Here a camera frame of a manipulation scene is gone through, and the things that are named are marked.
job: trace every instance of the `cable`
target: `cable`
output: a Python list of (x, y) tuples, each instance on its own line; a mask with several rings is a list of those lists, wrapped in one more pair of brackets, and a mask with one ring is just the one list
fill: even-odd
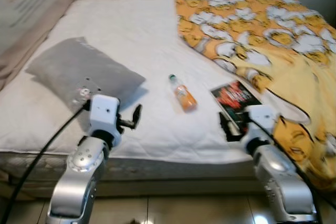
[[(275, 138), (273, 137), (273, 135), (271, 135), (264, 127), (262, 127), (258, 122), (254, 121), (253, 119), (249, 119), (251, 122), (253, 122), (256, 126), (258, 126), (268, 137), (270, 137), (274, 143), (276, 144), (276, 146), (283, 152), (286, 154), (286, 156), (292, 160), (292, 158), (286, 153), (285, 149), (279, 145), (277, 143), (277, 141), (275, 140)], [(317, 198), (316, 195), (319, 195), (322, 199), (324, 199), (334, 210), (336, 210), (336, 205), (335, 203), (333, 203), (331, 200), (329, 200), (327, 197), (325, 197), (323, 194), (319, 193), (315, 188), (314, 185), (311, 183), (311, 181), (309, 180), (309, 178), (307, 177), (307, 175), (305, 173), (303, 173), (303, 171), (301, 170), (301, 168), (295, 163), (292, 162), (297, 170), (297, 173), (299, 174), (299, 176), (303, 179), (303, 181), (308, 185), (309, 189), (312, 191), (312, 196), (313, 196), (313, 201), (315, 203), (317, 203)], [(320, 211), (318, 210), (318, 207), (316, 205), (316, 212), (317, 212), (317, 217), (319, 219), (319, 222), (322, 223), (322, 218), (321, 218), (321, 214)]]
[(17, 197), (18, 193), (20, 192), (20, 190), (22, 188), (22, 185), (24, 184), (24, 182), (28, 178), (29, 174), (34, 169), (37, 162), (41, 159), (43, 153), (49, 148), (49, 146), (53, 143), (55, 138), (57, 138), (58, 135), (69, 125), (69, 123), (71, 123), (84, 109), (86, 109), (88, 107), (88, 104), (89, 104), (89, 101), (83, 107), (81, 107), (67, 122), (65, 122), (65, 124), (63, 124), (63, 126), (51, 137), (51, 139), (48, 141), (48, 143), (46, 143), (46, 145), (42, 148), (42, 150), (35, 157), (33, 162), (31, 162), (31, 164), (26, 169), (23, 176), (20, 178), (20, 181), (16, 185), (16, 187), (15, 187), (13, 193), (12, 193), (12, 196), (9, 199), (8, 205), (6, 207), (6, 210), (4, 212), (3, 217), (1, 219), (1, 224), (6, 224), (6, 222), (8, 220), (8, 217), (9, 217), (9, 214), (10, 214), (10, 211), (12, 210), (12, 207), (14, 205), (14, 202), (16, 200), (16, 197)]

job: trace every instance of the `blanket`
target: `blanket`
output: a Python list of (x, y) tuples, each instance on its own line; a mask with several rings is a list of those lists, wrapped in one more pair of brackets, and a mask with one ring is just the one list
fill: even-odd
[(298, 0), (175, 0), (183, 40), (277, 109), (272, 134), (336, 190), (336, 30)]

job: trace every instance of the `white bedsheet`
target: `white bedsheet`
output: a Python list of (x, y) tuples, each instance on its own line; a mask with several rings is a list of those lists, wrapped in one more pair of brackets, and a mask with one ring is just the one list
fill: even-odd
[[(178, 38), (173, 0), (76, 0), (32, 59), (64, 39), (81, 36), (146, 78), (121, 111), (124, 119), (130, 119), (141, 103), (139, 126), (125, 130), (111, 157), (211, 164), (250, 159), (228, 146), (219, 126), (220, 108), (209, 92), (234, 77)], [(0, 92), (0, 152), (37, 153), (71, 116), (24, 69)], [(196, 111), (183, 112), (170, 89), (171, 73), (198, 101)], [(47, 153), (73, 151), (82, 135), (73, 122)]]

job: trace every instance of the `book cover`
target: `book cover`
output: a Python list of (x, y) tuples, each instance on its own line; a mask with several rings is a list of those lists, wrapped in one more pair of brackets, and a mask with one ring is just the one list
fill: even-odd
[(240, 131), (245, 131), (244, 122), (240, 112), (250, 105), (261, 104), (259, 100), (248, 91), (240, 81), (234, 81), (211, 90), (217, 103), (225, 112), (228, 120)]

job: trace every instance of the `bottle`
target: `bottle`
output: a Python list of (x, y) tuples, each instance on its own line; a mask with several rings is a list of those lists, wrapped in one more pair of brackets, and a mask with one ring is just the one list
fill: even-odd
[(172, 89), (175, 93), (176, 98), (180, 102), (183, 110), (185, 112), (193, 110), (197, 106), (195, 98), (189, 93), (188, 89), (182, 82), (176, 77), (176, 75), (171, 74), (169, 76)]

